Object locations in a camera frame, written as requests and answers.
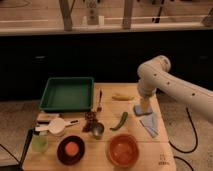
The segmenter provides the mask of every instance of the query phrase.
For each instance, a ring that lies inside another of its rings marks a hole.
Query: floor
[[[195,145],[195,136],[187,117],[186,106],[162,93],[157,97],[169,140],[183,151],[191,150]],[[190,154],[183,154],[173,149],[173,154],[189,162],[195,171],[212,171],[213,126],[201,115],[190,109],[189,111],[198,135],[198,147]],[[176,164],[177,171],[190,171],[182,161],[176,160]]]
[[[194,133],[187,118],[185,106],[169,96],[157,94],[170,141],[182,150],[190,150],[195,144]],[[39,101],[0,102],[0,143],[18,159],[21,158],[27,130],[33,128],[37,117]],[[175,156],[185,159],[195,171],[213,170],[213,126],[200,115],[191,111],[198,134],[198,148],[191,154],[182,154],[173,149]],[[0,149],[0,166],[16,162]],[[177,171],[190,171],[189,167],[176,160]],[[16,171],[16,167],[1,167],[1,171]]]

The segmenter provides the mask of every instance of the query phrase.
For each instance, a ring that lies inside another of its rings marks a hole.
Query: banana
[[[129,100],[133,100],[134,97],[133,96],[129,96],[129,95],[116,93],[114,96],[112,96],[112,99],[118,100],[118,101],[129,101]]]

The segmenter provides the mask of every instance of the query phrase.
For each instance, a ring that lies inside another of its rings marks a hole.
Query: black cable
[[[0,144],[0,146],[17,161],[18,165],[20,165],[20,161],[6,147],[4,147],[2,144]]]
[[[73,0],[72,5],[70,7],[70,14],[72,14],[72,10],[73,10],[74,5],[75,5],[75,0]]]
[[[15,6],[12,6],[12,5],[10,5],[10,6],[0,6],[0,8],[22,8],[22,7],[26,7],[26,6],[30,5],[30,2],[27,1],[27,0],[22,0],[22,2],[24,2],[24,4],[22,4],[22,5],[15,5]]]
[[[186,161],[186,160],[184,160],[183,158],[178,157],[178,156],[174,156],[174,158],[175,158],[175,159],[179,159],[179,160],[183,161],[184,163],[186,163],[186,164],[187,164],[187,166],[189,166],[189,168],[190,168],[192,171],[194,171],[193,167],[189,164],[189,162],[187,162],[187,161]]]
[[[197,149],[197,146],[198,146],[197,132],[196,132],[194,123],[193,123],[193,121],[192,121],[192,118],[191,118],[191,116],[190,116],[190,112],[189,112],[189,109],[188,109],[188,108],[186,108],[186,112],[187,112],[189,121],[190,121],[190,123],[191,123],[191,125],[192,125],[193,131],[194,131],[194,134],[195,134],[195,146],[194,146],[194,148],[191,149],[191,150],[188,150],[188,151],[183,151],[183,150],[177,148],[175,145],[173,145],[173,144],[171,143],[171,141],[169,141],[169,144],[170,144],[175,150],[177,150],[177,151],[179,151],[179,152],[181,152],[181,153],[185,153],[185,154],[186,154],[186,153],[192,153],[192,152],[194,152],[194,151]]]

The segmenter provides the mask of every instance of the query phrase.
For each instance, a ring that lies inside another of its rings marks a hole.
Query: brown bowl
[[[68,143],[73,142],[78,146],[78,153],[74,156],[69,156],[65,147]],[[73,165],[81,160],[85,152],[84,141],[78,136],[69,136],[65,138],[58,146],[57,155],[58,159],[65,165]]]
[[[109,160],[118,167],[131,167],[139,157],[136,139],[129,134],[119,134],[107,146]]]

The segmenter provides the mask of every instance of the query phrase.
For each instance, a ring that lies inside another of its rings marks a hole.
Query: small cup
[[[44,135],[33,135],[32,138],[33,151],[44,153],[48,149],[48,141]]]
[[[101,139],[104,133],[104,125],[100,122],[93,123],[91,126],[91,132],[95,139]]]

